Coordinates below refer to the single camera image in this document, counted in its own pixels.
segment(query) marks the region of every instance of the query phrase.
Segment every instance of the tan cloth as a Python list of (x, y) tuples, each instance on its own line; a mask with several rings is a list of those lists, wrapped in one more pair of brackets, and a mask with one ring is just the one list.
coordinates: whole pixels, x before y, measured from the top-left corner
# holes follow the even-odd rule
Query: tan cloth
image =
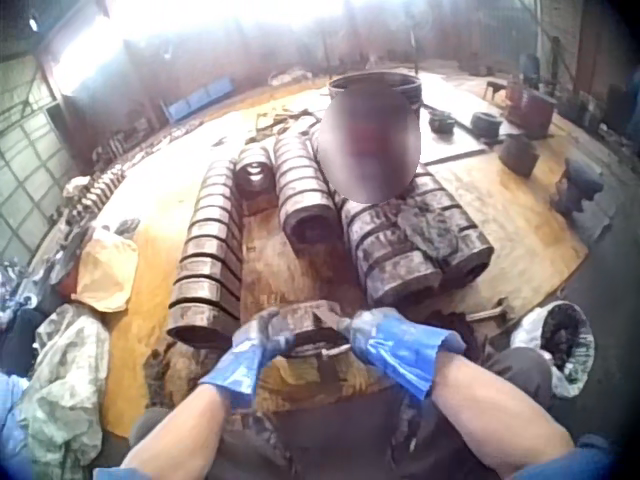
[(75, 300), (100, 312), (119, 312), (127, 308), (138, 266), (138, 247), (102, 228), (80, 257)]

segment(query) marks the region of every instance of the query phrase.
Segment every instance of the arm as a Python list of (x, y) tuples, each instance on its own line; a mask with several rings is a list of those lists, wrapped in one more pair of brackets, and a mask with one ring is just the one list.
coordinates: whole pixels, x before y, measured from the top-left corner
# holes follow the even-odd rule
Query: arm
[(461, 355), (438, 353), (431, 396), (476, 457), (503, 478), (574, 447), (540, 405)]
[(122, 468), (135, 468), (154, 480), (204, 478), (228, 411), (227, 393), (200, 385), (129, 452)]

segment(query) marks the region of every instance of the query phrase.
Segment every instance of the wooden floor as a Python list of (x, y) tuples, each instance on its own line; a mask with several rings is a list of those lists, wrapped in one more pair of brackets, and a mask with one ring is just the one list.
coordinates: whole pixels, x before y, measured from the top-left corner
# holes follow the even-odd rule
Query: wooden floor
[[(140, 258), (129, 308), (106, 319), (111, 346), (102, 419), (107, 430), (128, 435), (147, 404), (142, 364), (163, 339), (176, 265), (208, 163), (214, 156), (237, 152), (258, 111), (270, 111), (276, 104), (304, 105), (308, 95), (296, 93), (205, 124), (132, 170), (102, 212), (100, 220), (106, 224), (132, 216), (141, 219), (134, 238)], [(425, 302), (412, 312), (414, 319), (433, 308), (482, 310), (502, 296), (509, 297), (517, 314), (524, 314), (561, 285), (584, 259), (586, 248), (548, 206), (548, 195), (571, 147), (565, 130), (555, 133), (554, 138), (538, 142), (542, 155), (529, 180), (505, 170), (496, 152), (432, 167), (487, 234), (496, 254), (473, 285)], [(226, 146), (211, 149), (222, 136), (227, 136)], [(344, 249), (340, 245), (321, 247), (306, 259), (296, 258), (273, 211), (245, 219), (244, 255), (243, 321), (269, 305), (321, 298), (339, 302), (347, 315), (364, 306)], [(198, 375), (196, 363), (197, 353), (183, 346), (172, 350), (167, 359), (166, 380), (176, 402), (192, 387)], [(309, 407), (386, 384), (386, 379), (350, 353), (322, 369), (315, 360), (286, 362), (279, 358), (263, 372), (256, 406), (263, 411)]]

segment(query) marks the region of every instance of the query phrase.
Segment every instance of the blue glove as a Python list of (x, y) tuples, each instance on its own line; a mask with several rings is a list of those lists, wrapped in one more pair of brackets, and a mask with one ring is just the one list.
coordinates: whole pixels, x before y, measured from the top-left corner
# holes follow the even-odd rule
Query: blue glove
[(378, 367), (421, 400), (431, 389), (438, 351), (463, 353), (466, 348), (456, 332), (412, 323), (395, 308), (359, 312), (341, 331), (361, 361)]
[(269, 324), (280, 314), (277, 308), (258, 313), (233, 335), (233, 347), (200, 383), (222, 387), (231, 395), (231, 408), (249, 408), (256, 394), (262, 368), (285, 352), (293, 335), (277, 338), (269, 335)]

